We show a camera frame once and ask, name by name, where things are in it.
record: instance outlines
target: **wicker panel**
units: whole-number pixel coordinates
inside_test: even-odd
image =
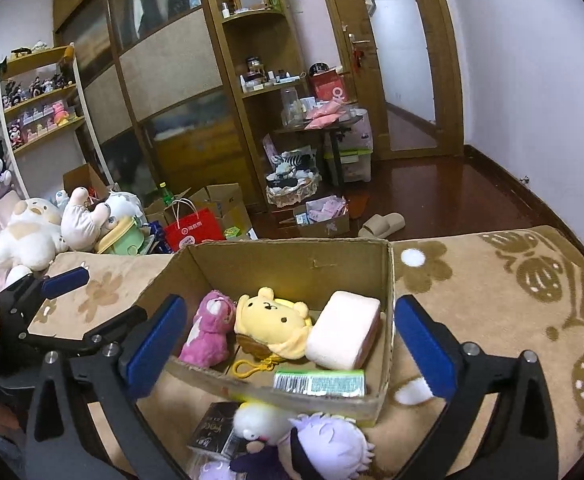
[[[120,59],[138,120],[222,84],[202,9],[162,28]]]
[[[85,100],[101,144],[132,127],[114,66],[90,83],[85,89]]]

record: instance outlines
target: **pink plush toy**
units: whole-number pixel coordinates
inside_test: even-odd
[[[206,295],[194,315],[194,323],[188,340],[181,349],[179,359],[200,368],[210,368],[225,361],[226,334],[234,327],[234,302],[213,290]]]

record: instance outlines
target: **beige slipper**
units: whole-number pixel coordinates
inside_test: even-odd
[[[363,227],[358,231],[358,236],[383,240],[404,227],[405,218],[399,213],[390,213],[385,216],[374,215],[363,224]]]

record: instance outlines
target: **baseboard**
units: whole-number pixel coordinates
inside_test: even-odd
[[[386,108],[391,112],[398,115],[400,118],[408,121],[411,124],[414,124],[419,130],[423,133],[428,134],[431,137],[436,137],[437,135],[437,125],[432,124],[430,121],[425,120],[423,117],[419,117],[418,115],[409,112],[408,110],[401,108],[400,106],[393,105],[386,101]]]
[[[463,146],[464,155],[468,158],[472,158],[477,167],[481,168],[486,173],[491,173],[501,180],[505,186],[519,199],[523,202],[537,215],[541,218],[546,219],[546,223],[549,226],[554,227],[559,230],[563,236],[565,236],[572,245],[574,245],[579,252],[584,256],[584,245],[579,240],[576,234],[568,227],[560,216],[557,215],[549,205],[547,205],[543,200],[541,200],[537,195],[535,195],[529,187],[521,183],[518,178],[509,173],[505,168],[501,167],[499,164],[494,162],[485,153],[480,152],[474,146],[465,144]]]

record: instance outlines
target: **small table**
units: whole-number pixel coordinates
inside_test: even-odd
[[[352,126],[358,123],[361,119],[363,119],[363,116],[356,116],[354,118],[348,119],[347,121],[336,121],[332,124],[322,126],[321,128],[312,128],[311,130],[306,130],[306,126],[310,123],[310,121],[306,121],[299,126],[279,128],[278,130],[274,130],[272,133],[280,135],[301,132],[327,132],[330,136],[330,144],[332,145],[332,156],[334,157],[337,187],[339,188],[341,195],[343,195],[345,182],[343,180],[343,166],[341,165],[341,153],[339,153],[339,141],[337,140],[337,134],[344,134],[348,130],[352,129]]]

